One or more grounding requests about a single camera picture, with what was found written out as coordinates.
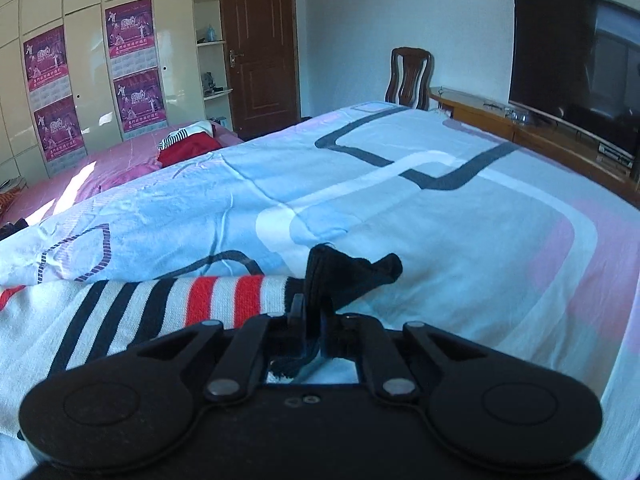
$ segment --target chair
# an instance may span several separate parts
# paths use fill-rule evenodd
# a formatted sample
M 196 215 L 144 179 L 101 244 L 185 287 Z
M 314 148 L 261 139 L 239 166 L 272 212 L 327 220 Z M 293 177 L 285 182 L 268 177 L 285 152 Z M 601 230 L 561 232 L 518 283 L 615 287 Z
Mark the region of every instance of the chair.
M 391 82 L 386 91 L 385 101 L 387 103 L 396 102 L 396 92 L 398 92 L 399 67 L 398 57 L 402 56 L 402 84 L 398 93 L 398 102 L 403 106 L 411 106 L 414 102 L 415 91 L 418 88 L 418 78 L 420 79 L 420 92 L 418 94 L 417 108 L 426 110 L 429 107 L 429 95 L 427 83 L 431 77 L 433 68 L 433 56 L 430 52 L 421 48 L 411 48 L 402 46 L 391 51 Z

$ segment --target flat screen tv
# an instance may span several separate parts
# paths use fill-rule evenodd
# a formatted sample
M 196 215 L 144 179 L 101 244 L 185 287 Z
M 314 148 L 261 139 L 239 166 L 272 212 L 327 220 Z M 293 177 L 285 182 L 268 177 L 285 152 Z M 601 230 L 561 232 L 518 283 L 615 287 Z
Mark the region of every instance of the flat screen tv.
M 510 101 L 633 159 L 640 142 L 640 13 L 608 0 L 515 0 Z

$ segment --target bedsheet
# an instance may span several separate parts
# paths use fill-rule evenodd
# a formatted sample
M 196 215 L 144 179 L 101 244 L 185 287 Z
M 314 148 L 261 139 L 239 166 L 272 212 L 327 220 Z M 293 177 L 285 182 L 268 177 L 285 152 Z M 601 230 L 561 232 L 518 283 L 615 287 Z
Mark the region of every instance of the bedsheet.
M 69 170 L 25 189 L 0 218 L 0 225 L 28 218 L 38 223 L 112 187 L 120 186 L 162 168 L 156 160 L 158 144 L 168 134 L 193 122 L 168 126 L 125 140 L 103 152 L 94 153 Z M 219 124 L 214 136 L 222 146 L 242 143 L 238 136 Z
M 586 383 L 605 414 L 588 465 L 638 475 L 640 212 L 440 112 L 358 105 L 148 174 L 0 242 L 0 285 L 302 277 L 321 242 L 402 260 L 397 283 L 347 310 L 421 319 Z M 319 360 L 307 379 L 353 371 Z

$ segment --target bottle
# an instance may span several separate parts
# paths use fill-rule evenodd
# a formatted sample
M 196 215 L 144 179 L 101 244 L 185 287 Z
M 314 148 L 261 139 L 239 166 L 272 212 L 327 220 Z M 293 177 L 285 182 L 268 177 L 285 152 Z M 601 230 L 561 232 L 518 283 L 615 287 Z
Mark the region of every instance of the bottle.
M 216 31 L 213 30 L 213 27 L 211 27 L 211 25 L 209 25 L 209 28 L 207 29 L 207 41 L 212 42 L 212 41 L 216 41 Z

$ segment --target pink bedsheet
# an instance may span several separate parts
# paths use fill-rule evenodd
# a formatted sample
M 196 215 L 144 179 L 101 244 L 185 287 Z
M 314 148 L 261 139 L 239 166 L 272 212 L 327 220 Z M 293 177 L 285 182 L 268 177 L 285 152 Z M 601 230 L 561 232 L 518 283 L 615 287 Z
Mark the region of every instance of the pink bedsheet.
M 177 124 L 125 140 L 84 158 L 74 168 L 25 189 L 0 218 L 0 225 L 26 218 L 30 225 L 140 176 L 160 170 L 158 143 L 169 133 L 191 123 Z M 236 134 L 216 124 L 214 135 L 222 146 L 241 144 Z

